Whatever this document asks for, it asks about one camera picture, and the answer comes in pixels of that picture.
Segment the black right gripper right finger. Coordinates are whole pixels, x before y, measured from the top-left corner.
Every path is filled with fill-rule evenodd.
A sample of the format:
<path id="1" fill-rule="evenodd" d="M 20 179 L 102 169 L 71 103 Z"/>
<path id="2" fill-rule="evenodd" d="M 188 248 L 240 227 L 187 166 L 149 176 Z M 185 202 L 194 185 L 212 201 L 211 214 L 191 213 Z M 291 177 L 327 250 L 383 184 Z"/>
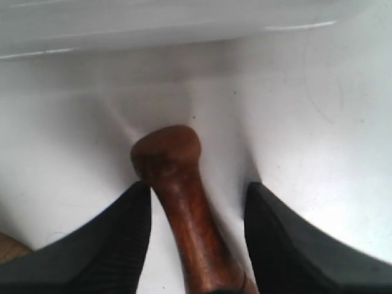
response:
<path id="1" fill-rule="evenodd" d="M 304 220 L 251 182 L 244 234 L 260 293 L 391 293 L 391 265 Z"/>

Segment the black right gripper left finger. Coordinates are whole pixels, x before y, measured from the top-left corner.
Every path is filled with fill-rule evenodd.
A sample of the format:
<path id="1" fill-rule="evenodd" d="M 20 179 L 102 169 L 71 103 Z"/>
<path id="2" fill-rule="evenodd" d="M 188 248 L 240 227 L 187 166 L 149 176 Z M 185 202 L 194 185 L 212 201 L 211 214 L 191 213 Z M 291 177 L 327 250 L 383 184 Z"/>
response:
<path id="1" fill-rule="evenodd" d="M 1 293 L 135 293 L 151 234 L 151 191 L 131 185 L 62 239 L 1 266 Z"/>

